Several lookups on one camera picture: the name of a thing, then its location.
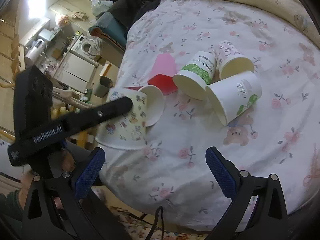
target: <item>bed sheet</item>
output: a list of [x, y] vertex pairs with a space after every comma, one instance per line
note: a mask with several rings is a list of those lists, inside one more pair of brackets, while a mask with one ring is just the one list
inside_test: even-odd
[[[248, 5], [221, 0], [162, 0], [129, 31], [117, 87], [147, 85], [161, 53], [181, 69], [198, 51], [230, 40], [253, 62], [262, 98], [224, 127], [210, 103], [181, 91], [148, 128], [146, 147], [103, 147], [102, 181], [129, 206], [168, 222], [211, 230], [230, 204], [205, 162], [215, 146], [239, 170], [279, 176], [289, 213], [318, 191], [320, 172], [320, 51], [289, 23]], [[240, 224], [244, 229], [256, 198]]]

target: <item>blue textured pad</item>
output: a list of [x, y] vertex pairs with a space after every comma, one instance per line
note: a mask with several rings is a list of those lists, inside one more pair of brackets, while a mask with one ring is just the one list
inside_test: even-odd
[[74, 184], [74, 194], [77, 200], [85, 198], [94, 183], [95, 179], [99, 175], [105, 160], [104, 150], [97, 151], [95, 156], [90, 160], [87, 167], [79, 176]]
[[205, 161], [226, 198], [234, 199], [237, 194], [236, 181], [212, 149], [207, 149]]

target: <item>metal screw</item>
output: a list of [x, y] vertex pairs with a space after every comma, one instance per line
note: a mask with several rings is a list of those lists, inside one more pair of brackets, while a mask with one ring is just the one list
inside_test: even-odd
[[70, 177], [70, 175], [71, 175], [70, 171], [65, 171], [64, 173], [62, 173], [62, 177], [64, 177], [64, 178], [68, 178], [68, 177]]
[[39, 175], [37, 175], [37, 176], [35, 176], [35, 177], [33, 178], [34, 181], [39, 181], [40, 179], [41, 179], [41, 177], [40, 177]]
[[271, 174], [271, 179], [277, 180], [277, 179], [278, 179], [278, 176], [277, 176], [276, 174]]
[[248, 177], [248, 176], [249, 176], [249, 172], [247, 172], [247, 171], [240, 171], [240, 175], [241, 175], [242, 177]]

